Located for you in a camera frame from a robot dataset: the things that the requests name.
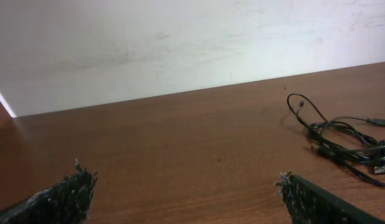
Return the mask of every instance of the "black cable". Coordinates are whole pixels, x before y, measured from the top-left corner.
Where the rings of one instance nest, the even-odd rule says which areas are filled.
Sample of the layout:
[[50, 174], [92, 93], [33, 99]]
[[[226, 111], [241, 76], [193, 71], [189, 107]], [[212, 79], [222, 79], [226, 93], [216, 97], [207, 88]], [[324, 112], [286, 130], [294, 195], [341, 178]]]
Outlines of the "black cable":
[[[301, 116], [299, 116], [299, 111], [302, 109], [304, 105], [304, 100], [299, 103], [299, 109], [295, 111], [290, 104], [291, 96], [300, 96], [307, 100], [312, 107], [316, 110], [318, 115], [324, 120], [324, 122], [308, 124]], [[352, 127], [352, 125], [339, 121], [340, 119], [358, 119], [361, 121], [366, 121], [372, 123], [373, 125], [385, 127], [385, 119], [369, 119], [369, 118], [357, 118], [352, 116], [340, 116], [334, 118], [332, 120], [327, 120], [320, 110], [314, 105], [311, 100], [305, 97], [302, 94], [291, 93], [288, 95], [287, 104], [290, 108], [291, 112], [297, 117], [297, 120], [306, 127], [308, 132], [309, 139], [316, 141], [318, 144], [315, 144], [317, 147], [317, 153], [322, 155], [323, 157], [332, 160], [340, 166], [348, 168], [352, 173], [374, 185], [385, 187], [385, 183], [379, 180], [376, 180], [369, 175], [357, 170], [352, 165], [350, 165], [347, 161], [355, 162], [359, 164], [365, 164], [367, 166], [381, 167], [385, 168], [385, 140], [377, 141], [371, 136], [365, 135]], [[340, 131], [344, 134], [350, 135], [357, 140], [359, 140], [364, 148], [362, 149], [354, 149], [350, 150], [345, 148], [335, 142], [329, 141], [323, 137], [323, 133], [326, 129], [333, 128], [335, 131]]]

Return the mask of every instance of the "cable connector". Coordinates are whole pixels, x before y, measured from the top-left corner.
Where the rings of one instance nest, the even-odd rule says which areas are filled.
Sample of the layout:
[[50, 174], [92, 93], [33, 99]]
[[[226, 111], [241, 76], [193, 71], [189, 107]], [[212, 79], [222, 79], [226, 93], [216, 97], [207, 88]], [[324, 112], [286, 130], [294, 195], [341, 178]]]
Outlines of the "cable connector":
[[385, 127], [385, 119], [368, 119], [367, 122], [378, 127]]
[[379, 161], [374, 164], [374, 174], [375, 175], [385, 174], [385, 161]]

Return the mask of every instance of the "coiled black wire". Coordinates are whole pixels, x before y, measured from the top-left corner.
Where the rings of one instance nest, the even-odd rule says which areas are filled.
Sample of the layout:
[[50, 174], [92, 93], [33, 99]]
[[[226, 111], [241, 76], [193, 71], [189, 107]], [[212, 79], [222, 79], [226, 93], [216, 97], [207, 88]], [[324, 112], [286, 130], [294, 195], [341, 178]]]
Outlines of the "coiled black wire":
[[[299, 111], [302, 109], [304, 105], [304, 100], [302, 100], [299, 104], [299, 109], [295, 111], [290, 104], [291, 96], [300, 96], [307, 100], [312, 107], [317, 111], [318, 115], [324, 120], [324, 122], [308, 124], [302, 117], [299, 116]], [[369, 118], [357, 118], [352, 116], [340, 116], [334, 118], [332, 120], [327, 120], [322, 113], [318, 110], [318, 108], [314, 105], [311, 100], [309, 100], [306, 96], [298, 93], [292, 93], [288, 95], [287, 104], [290, 108], [291, 112], [297, 117], [297, 120], [306, 127], [308, 132], [308, 138], [315, 140], [318, 142], [318, 153], [322, 156], [325, 156], [328, 159], [331, 159], [333, 162], [338, 165], [344, 166], [348, 168], [352, 173], [367, 181], [371, 184], [374, 184], [379, 187], [385, 187], [385, 183], [379, 180], [376, 180], [369, 175], [357, 170], [352, 165], [350, 165], [347, 161], [356, 162], [359, 164], [365, 164], [368, 166], [373, 166], [380, 162], [385, 162], [385, 140], [377, 141], [371, 136], [365, 135], [352, 127], [352, 125], [339, 121], [340, 119], [358, 119], [362, 121], [369, 121]], [[347, 135], [350, 135], [360, 142], [363, 143], [364, 148], [349, 150], [335, 142], [329, 141], [323, 137], [323, 133], [326, 129], [333, 128], [336, 131], [340, 131]]]

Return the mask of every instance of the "cord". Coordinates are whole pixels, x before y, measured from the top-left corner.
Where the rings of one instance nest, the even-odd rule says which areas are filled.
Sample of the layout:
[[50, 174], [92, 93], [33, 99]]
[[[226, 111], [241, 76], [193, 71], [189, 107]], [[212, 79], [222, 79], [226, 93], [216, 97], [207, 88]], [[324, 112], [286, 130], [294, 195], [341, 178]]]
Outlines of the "cord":
[[[291, 96], [300, 96], [304, 98], [312, 107], [316, 110], [318, 115], [324, 120], [324, 122], [308, 124], [300, 115], [299, 111], [303, 108], [305, 100], [299, 102], [299, 109], [295, 111], [290, 104]], [[311, 100], [306, 96], [298, 93], [291, 93], [288, 95], [287, 104], [291, 112], [297, 117], [297, 120], [306, 127], [308, 132], [309, 139], [313, 142], [313, 147], [317, 149], [319, 155], [332, 160], [340, 166], [348, 168], [352, 173], [367, 181], [371, 184], [374, 184], [379, 187], [385, 187], [385, 183], [379, 180], [376, 180], [369, 175], [361, 172], [354, 168], [347, 161], [355, 162], [358, 164], [372, 165], [374, 166], [375, 174], [385, 174], [385, 140], [377, 141], [371, 136], [365, 135], [352, 127], [352, 125], [339, 121], [341, 119], [358, 119], [361, 121], [369, 122], [375, 126], [385, 127], [385, 119], [369, 119], [369, 118], [358, 118], [352, 116], [340, 116], [331, 120], [327, 120], [320, 110], [314, 105]], [[342, 132], [344, 134], [350, 135], [357, 140], [359, 140], [364, 148], [349, 150], [335, 142], [329, 141], [323, 137], [323, 134], [326, 129], [332, 128], [335, 131]]]

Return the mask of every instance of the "tabletop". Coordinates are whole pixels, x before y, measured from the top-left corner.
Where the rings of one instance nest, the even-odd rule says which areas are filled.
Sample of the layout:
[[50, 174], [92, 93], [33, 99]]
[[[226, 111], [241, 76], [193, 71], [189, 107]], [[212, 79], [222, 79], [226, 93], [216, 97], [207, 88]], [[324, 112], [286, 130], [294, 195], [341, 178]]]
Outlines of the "tabletop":
[[[15, 118], [0, 129], [0, 209], [74, 173], [78, 158], [98, 172], [87, 223], [290, 223], [273, 186], [289, 170], [385, 221], [385, 189], [308, 147], [290, 93], [327, 118], [385, 118], [385, 62]], [[306, 105], [301, 115], [320, 121]]]

